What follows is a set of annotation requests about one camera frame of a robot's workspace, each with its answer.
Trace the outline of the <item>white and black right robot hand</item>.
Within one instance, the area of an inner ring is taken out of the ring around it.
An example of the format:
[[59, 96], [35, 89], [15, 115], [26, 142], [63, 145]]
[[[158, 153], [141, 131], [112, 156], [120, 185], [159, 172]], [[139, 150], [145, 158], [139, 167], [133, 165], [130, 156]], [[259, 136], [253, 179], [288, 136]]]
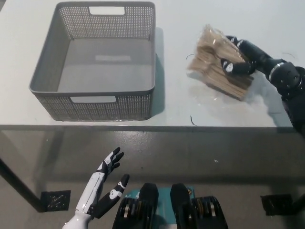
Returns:
[[256, 70], [269, 75], [272, 69], [278, 64], [286, 63], [283, 59], [274, 59], [258, 46], [248, 40], [238, 39], [236, 36], [226, 36], [226, 38], [238, 48], [245, 62], [230, 61], [221, 59], [221, 66], [225, 74], [230, 76], [251, 75]]

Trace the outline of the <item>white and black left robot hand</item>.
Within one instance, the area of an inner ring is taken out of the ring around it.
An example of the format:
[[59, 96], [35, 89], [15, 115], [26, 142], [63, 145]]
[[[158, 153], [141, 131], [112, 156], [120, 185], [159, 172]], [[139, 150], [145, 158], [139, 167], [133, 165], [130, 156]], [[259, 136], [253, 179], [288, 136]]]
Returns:
[[110, 173], [120, 166], [120, 159], [124, 152], [118, 147], [99, 165], [97, 170], [91, 175], [77, 204], [76, 210], [89, 215], [91, 218], [101, 218], [107, 213], [121, 198], [130, 178], [125, 174], [107, 194], [101, 197], [103, 185]]

